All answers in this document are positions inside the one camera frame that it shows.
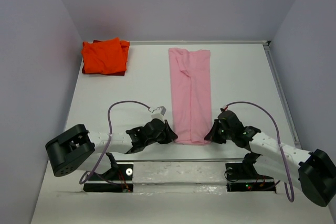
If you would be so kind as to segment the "pink t shirt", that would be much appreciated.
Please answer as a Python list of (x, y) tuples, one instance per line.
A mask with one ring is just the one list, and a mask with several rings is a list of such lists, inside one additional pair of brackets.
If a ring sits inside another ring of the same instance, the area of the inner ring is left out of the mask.
[(176, 143), (207, 145), (212, 127), (209, 50), (169, 49), (173, 129)]

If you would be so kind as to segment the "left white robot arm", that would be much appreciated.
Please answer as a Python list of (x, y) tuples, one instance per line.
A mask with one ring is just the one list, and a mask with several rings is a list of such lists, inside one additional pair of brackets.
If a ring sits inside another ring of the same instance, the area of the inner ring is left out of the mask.
[(77, 124), (47, 142), (45, 149), (56, 177), (76, 170), (94, 170), (102, 178), (111, 179), (117, 168), (113, 153), (135, 154), (151, 144), (170, 144), (177, 138), (168, 121), (160, 119), (124, 133), (90, 132), (83, 124)]

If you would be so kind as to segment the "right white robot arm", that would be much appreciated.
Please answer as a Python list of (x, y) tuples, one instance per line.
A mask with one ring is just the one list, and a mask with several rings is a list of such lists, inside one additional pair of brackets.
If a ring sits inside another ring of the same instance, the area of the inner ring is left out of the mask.
[(314, 204), (326, 207), (335, 196), (335, 164), (320, 149), (301, 150), (280, 143), (253, 126), (244, 126), (237, 115), (222, 111), (215, 119), (206, 141), (232, 141), (248, 150), (241, 171), (248, 178), (264, 175), (297, 188)]

